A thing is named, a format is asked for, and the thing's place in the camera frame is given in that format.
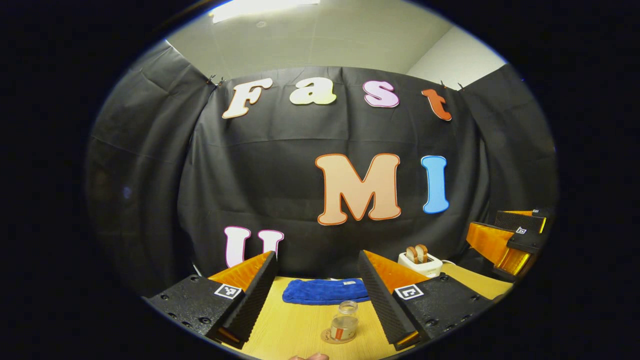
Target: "hand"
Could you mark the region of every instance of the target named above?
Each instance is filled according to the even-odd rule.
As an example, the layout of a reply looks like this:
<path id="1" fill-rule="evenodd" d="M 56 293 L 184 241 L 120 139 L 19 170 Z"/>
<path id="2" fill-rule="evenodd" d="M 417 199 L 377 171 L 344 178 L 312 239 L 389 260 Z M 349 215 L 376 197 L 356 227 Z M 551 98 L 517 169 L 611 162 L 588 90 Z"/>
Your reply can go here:
<path id="1" fill-rule="evenodd" d="M 329 360 L 329 357 L 327 355 L 320 354 L 319 352 L 317 352 L 306 359 L 296 355 L 290 358 L 289 360 Z"/>

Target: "coaster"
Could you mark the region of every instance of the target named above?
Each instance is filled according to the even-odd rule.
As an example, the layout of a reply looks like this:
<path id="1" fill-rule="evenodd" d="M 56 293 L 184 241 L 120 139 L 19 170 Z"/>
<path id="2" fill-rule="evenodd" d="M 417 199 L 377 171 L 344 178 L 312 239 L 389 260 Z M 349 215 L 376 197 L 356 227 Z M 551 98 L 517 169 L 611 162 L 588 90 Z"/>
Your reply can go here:
<path id="1" fill-rule="evenodd" d="M 356 338 L 356 336 L 354 335 L 353 337 L 351 337 L 348 340 L 344 340 L 344 341 L 335 341 L 333 339 L 331 339 L 331 328 L 329 329 L 325 329 L 320 333 L 320 338 L 325 342 L 325 343 L 329 343 L 329 344 L 344 344 L 344 343 L 348 343 L 349 341 L 353 340 Z"/>

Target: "glass jar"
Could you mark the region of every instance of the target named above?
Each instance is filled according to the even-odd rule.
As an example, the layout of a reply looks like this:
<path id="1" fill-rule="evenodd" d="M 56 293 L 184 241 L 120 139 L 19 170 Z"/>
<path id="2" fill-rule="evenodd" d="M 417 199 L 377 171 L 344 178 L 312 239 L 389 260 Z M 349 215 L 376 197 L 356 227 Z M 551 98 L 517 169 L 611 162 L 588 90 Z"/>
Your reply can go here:
<path id="1" fill-rule="evenodd" d="M 338 306 L 338 313 L 331 321 L 330 336 L 333 341 L 347 341 L 356 334 L 358 327 L 358 303 L 352 300 L 343 301 Z"/>

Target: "label on jar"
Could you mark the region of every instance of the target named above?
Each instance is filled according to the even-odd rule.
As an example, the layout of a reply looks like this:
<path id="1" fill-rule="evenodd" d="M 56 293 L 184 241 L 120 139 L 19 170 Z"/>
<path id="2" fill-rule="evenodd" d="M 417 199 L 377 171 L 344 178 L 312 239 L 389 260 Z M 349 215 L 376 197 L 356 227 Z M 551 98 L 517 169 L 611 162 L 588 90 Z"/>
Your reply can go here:
<path id="1" fill-rule="evenodd" d="M 331 326 L 330 334 L 335 340 L 351 339 L 355 335 L 356 329 L 345 329 L 342 327 Z"/>

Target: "orange plastic part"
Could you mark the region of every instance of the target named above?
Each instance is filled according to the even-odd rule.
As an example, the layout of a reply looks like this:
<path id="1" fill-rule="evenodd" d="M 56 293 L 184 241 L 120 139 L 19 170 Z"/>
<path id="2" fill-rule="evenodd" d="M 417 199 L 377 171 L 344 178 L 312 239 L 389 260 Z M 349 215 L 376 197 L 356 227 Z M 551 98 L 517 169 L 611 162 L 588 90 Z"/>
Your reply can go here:
<path id="1" fill-rule="evenodd" d="M 505 213 L 512 213 L 512 214 L 527 215 L 528 217 L 532 217 L 532 216 L 533 216 L 533 210 L 529 210 L 529 211 L 516 211 L 516 210 L 510 210 L 510 211 L 505 211 Z"/>
<path id="2" fill-rule="evenodd" d="M 409 268 L 405 268 L 395 261 L 383 258 L 380 255 L 366 250 L 364 250 L 364 253 L 367 255 L 367 258 L 369 258 L 371 265 L 376 269 L 382 281 L 385 283 L 389 293 L 393 293 L 396 288 L 429 280 L 428 277 L 418 274 Z"/>
<path id="3" fill-rule="evenodd" d="M 402 345 L 404 345 L 404 344 L 408 343 L 409 341 L 413 341 L 413 340 L 415 340 L 415 339 L 416 339 L 416 338 L 418 338 L 419 336 L 420 336 L 420 335 L 418 335 L 418 332 L 417 332 L 417 331 L 414 331 L 414 332 L 412 332 L 409 336 L 407 336 L 406 338 L 404 338 L 404 339 L 402 339 L 402 340 L 398 341 L 398 342 L 396 343 L 396 345 L 398 345 L 398 346 L 402 346 Z"/>
<path id="4" fill-rule="evenodd" d="M 258 256 L 254 256 L 251 259 L 244 260 L 242 263 L 232 266 L 228 269 L 214 274 L 209 277 L 209 280 L 217 281 L 222 284 L 236 286 L 242 288 L 246 292 L 249 285 L 253 281 L 255 274 L 260 271 L 267 257 L 273 251 L 267 251 Z"/>
<path id="5" fill-rule="evenodd" d="M 469 224 L 467 242 L 496 268 L 511 275 L 518 275 L 531 255 L 528 252 L 507 247 L 507 242 L 513 234 L 511 231 L 472 222 Z"/>
<path id="6" fill-rule="evenodd" d="M 237 337 L 235 337 L 232 333 L 230 333 L 230 332 L 229 332 L 228 330 L 226 330 L 224 327 L 220 327 L 220 328 L 218 329 L 218 332 L 219 332 L 222 336 L 224 336 L 224 337 L 226 337 L 226 338 L 230 339 L 230 340 L 231 340 L 231 341 L 233 341 L 233 342 L 236 342 L 236 343 L 239 343 L 239 342 L 240 342 L 240 340 L 238 340 L 238 339 L 237 339 Z"/>

